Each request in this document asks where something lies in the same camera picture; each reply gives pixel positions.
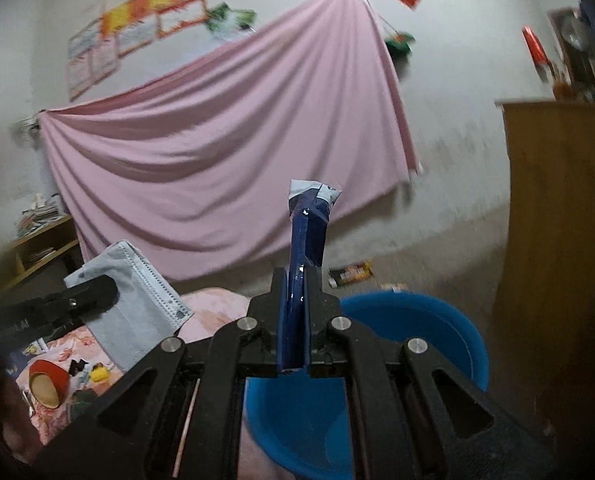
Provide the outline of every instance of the snack package on floor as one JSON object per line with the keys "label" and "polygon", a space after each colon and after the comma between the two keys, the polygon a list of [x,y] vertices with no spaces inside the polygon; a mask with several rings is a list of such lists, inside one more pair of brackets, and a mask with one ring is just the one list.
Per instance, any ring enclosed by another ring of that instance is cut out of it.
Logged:
{"label": "snack package on floor", "polygon": [[350,283],[363,282],[373,276],[371,262],[351,264],[343,269],[329,269],[329,285],[337,288]]}

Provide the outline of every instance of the pink curtain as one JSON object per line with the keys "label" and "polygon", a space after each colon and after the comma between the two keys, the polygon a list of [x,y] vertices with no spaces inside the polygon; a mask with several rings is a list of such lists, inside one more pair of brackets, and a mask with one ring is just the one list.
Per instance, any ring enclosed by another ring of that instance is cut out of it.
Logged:
{"label": "pink curtain", "polygon": [[366,0],[309,0],[175,73],[48,110],[40,124],[84,257],[127,239],[174,281],[287,246],[292,178],[343,190],[335,221],[418,166]]}

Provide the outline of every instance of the floor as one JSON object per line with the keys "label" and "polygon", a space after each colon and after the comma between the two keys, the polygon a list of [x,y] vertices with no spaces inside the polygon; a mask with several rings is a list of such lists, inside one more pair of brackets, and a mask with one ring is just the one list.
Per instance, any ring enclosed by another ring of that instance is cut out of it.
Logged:
{"label": "floor", "polygon": [[[374,277],[369,280],[335,290],[324,280],[323,288],[329,294],[343,297],[380,290],[386,283],[404,283],[411,291],[430,294],[458,307],[485,339],[490,358],[490,395],[538,436],[548,423],[535,412],[537,391],[521,376],[514,352],[507,351],[501,343],[492,317],[508,219],[509,209],[504,206],[405,250],[373,258]],[[190,286],[187,284],[183,292],[221,286],[247,296],[261,294],[269,290],[273,267],[284,266],[287,261],[288,253],[279,253],[256,264],[196,280]]]}

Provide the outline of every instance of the blue bucket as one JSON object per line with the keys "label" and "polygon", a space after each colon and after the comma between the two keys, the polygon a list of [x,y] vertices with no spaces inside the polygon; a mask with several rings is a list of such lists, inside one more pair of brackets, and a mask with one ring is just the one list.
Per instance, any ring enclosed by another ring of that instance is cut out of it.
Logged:
{"label": "blue bucket", "polygon": [[[426,339],[486,389],[489,364],[482,337],[450,304],[410,292],[372,292],[343,298],[341,309],[380,337]],[[304,371],[249,379],[246,416],[253,438],[285,469],[311,480],[353,479],[342,379],[310,379]]]}

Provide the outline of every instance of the metal screw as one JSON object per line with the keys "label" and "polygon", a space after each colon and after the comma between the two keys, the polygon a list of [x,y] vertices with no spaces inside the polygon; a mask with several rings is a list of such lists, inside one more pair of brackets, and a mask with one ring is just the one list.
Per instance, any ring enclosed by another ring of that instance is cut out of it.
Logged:
{"label": "metal screw", "polygon": [[409,342],[406,344],[411,352],[414,354],[423,354],[429,349],[429,344],[424,341],[421,337],[414,337],[413,339],[409,339]]}
{"label": "metal screw", "polygon": [[331,325],[335,330],[347,330],[351,327],[351,320],[348,317],[338,316],[331,320]]}
{"label": "metal screw", "polygon": [[253,330],[257,326],[255,317],[241,317],[238,319],[238,328],[241,330]]}
{"label": "metal screw", "polygon": [[177,352],[182,346],[182,340],[177,337],[167,337],[160,343],[160,348],[165,352],[172,354],[173,352]]}

